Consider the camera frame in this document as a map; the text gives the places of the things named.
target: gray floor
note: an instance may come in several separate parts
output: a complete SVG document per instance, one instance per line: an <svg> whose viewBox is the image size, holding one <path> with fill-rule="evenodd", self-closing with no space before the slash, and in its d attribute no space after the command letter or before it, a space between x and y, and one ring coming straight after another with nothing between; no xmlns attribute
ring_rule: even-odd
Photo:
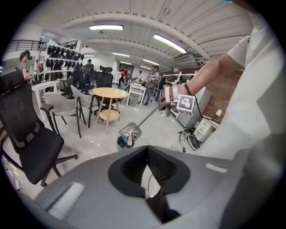
<svg viewBox="0 0 286 229"><path fill-rule="evenodd" d="M37 114L39 114L38 106L36 103L34 104L35 110ZM110 122L108 135L105 135L106 121L100 121L96 124L96 116L92 115L90 128L84 125L82 119L80 120L81 139L77 131L76 117L65 117L67 125L64 124L60 117L56 117L60 134L65 141L59 157L66 157L72 154L79 156L78 160L70 160L57 165L59 172L63 175L84 161L117 152L118 131L129 122L139 124L154 109L153 106L156 105L157 104L153 101L152 104L142 106L141 109L139 109L137 95L130 97L129 106L126 106L126 99L123 99L119 105L120 121L114 120ZM84 116L87 121L88 109L84 108ZM45 122L45 126L50 128L48 121ZM183 128L173 117L167 118L163 112L156 111L140 128L143 133L135 142L135 146L157 145L165 148L175 147L182 152L182 146L179 144L179 135L177 132L183 130ZM186 147L186 153L193 153L193 150L187 142L181 141L181 143ZM20 163L19 157L13 150L10 140L5 141L4 149L16 162ZM16 186L23 188L25 193L34 199L43 189L40 183L32 185L21 171L13 168L11 164L8 166L14 171L14 180L17 180L14 182ZM150 175L150 170L146 168L142 180L142 187L147 187ZM46 182L49 184L57 178L56 174L51 171ZM150 181L147 196L154 195L159 188L155 179L151 178Z"/></svg>

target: red shirt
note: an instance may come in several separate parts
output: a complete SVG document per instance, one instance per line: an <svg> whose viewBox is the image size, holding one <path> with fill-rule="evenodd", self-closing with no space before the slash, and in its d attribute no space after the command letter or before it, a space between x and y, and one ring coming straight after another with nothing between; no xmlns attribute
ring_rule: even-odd
<svg viewBox="0 0 286 229"><path fill-rule="evenodd" d="M123 81L123 80L124 80L124 76L127 76L127 70L121 68L121 69L119 70L119 72L123 72L122 76L121 76L120 79L119 79L120 81Z"/></svg>

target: white sleeve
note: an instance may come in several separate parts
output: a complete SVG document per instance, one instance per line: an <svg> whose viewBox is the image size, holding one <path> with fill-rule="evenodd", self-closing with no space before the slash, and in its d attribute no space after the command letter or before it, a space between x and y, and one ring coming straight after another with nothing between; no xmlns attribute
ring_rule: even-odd
<svg viewBox="0 0 286 229"><path fill-rule="evenodd" d="M249 38L250 36L246 36L245 38L243 38L227 53L231 58L233 58L238 64L240 64L244 68Z"/></svg>

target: ceiling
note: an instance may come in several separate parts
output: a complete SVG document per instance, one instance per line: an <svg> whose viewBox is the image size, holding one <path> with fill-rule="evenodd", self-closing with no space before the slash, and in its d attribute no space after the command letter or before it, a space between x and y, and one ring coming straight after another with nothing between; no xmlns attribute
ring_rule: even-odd
<svg viewBox="0 0 286 229"><path fill-rule="evenodd" d="M215 59L249 35L253 24L243 9L222 0L47 0L29 23L64 36L80 39L97 52L129 54L121 58L161 71L200 65L196 60ZM90 25L123 25L123 31L90 30ZM154 39L159 34L180 45L179 51Z"/></svg>

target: fluorescent light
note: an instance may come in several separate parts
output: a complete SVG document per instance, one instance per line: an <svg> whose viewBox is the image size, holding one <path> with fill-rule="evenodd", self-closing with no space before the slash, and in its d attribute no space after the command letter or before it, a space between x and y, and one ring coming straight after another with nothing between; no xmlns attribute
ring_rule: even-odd
<svg viewBox="0 0 286 229"><path fill-rule="evenodd" d="M121 53L115 53L115 52L113 52L112 54L113 54L113 55L121 55L121 56L129 57L129 55L125 55L125 54L121 54Z"/></svg>
<svg viewBox="0 0 286 229"><path fill-rule="evenodd" d="M142 66L142 65L140 65L140 67L142 67L142 68L147 68L147 67ZM147 68L147 69L152 70L152 68Z"/></svg>
<svg viewBox="0 0 286 229"><path fill-rule="evenodd" d="M153 61L150 61L150 60L147 60L147 59L143 59L144 61L147 61L147 62L149 62L149 63L152 63L152 64L154 64L154 65L159 65L159 64L157 64L157 63L155 63L155 62L153 62Z"/></svg>
<svg viewBox="0 0 286 229"><path fill-rule="evenodd" d="M172 46L173 48L177 49L178 51L180 51L181 53L187 53L187 50L186 49L183 49L181 46L178 46L177 44L175 44L174 42L164 38L164 37L161 37L160 35L158 34L155 34L154 36L155 39L159 40L159 41L162 41L164 43L166 43L167 45L169 46Z"/></svg>
<svg viewBox="0 0 286 229"><path fill-rule="evenodd" d="M91 30L123 30L122 25L91 25Z"/></svg>
<svg viewBox="0 0 286 229"><path fill-rule="evenodd" d="M122 64L131 64L131 63L127 63L127 62L124 62L124 61L120 61Z"/></svg>

